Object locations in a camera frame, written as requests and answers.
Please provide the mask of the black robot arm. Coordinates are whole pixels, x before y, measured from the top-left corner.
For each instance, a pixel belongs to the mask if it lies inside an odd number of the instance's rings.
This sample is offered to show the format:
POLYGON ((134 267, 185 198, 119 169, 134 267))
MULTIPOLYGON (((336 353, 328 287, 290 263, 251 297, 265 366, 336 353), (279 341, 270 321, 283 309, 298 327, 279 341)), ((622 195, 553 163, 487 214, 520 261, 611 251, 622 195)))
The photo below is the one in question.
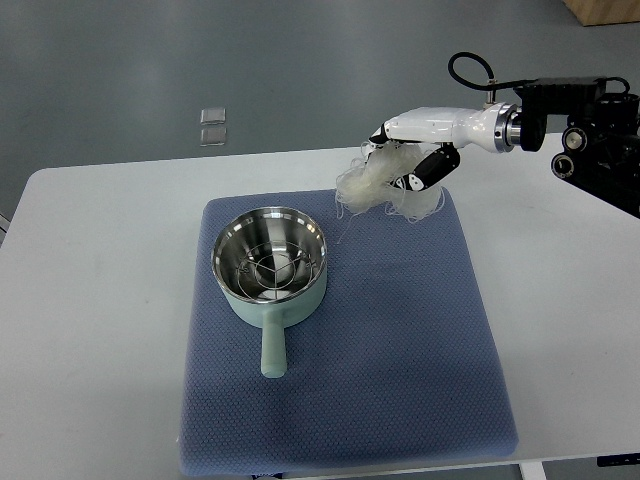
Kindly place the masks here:
POLYGON ((622 77, 544 78, 513 88, 519 146, 542 147, 550 116, 564 116, 562 151, 551 159, 558 179, 639 216, 639 96, 622 77))

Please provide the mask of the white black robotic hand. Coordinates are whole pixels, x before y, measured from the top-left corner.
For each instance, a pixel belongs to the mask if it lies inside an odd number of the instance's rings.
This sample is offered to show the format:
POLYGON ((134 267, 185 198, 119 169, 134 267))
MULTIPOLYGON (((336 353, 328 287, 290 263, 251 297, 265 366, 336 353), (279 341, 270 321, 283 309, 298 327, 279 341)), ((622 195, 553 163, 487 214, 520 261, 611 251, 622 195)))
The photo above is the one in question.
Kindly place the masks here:
POLYGON ((459 150, 475 145, 489 153, 506 153, 520 144, 517 106, 496 103, 482 110, 453 107, 420 107, 385 121, 368 144, 431 144, 429 153, 413 171, 390 184, 414 192, 427 190, 460 165, 459 150))

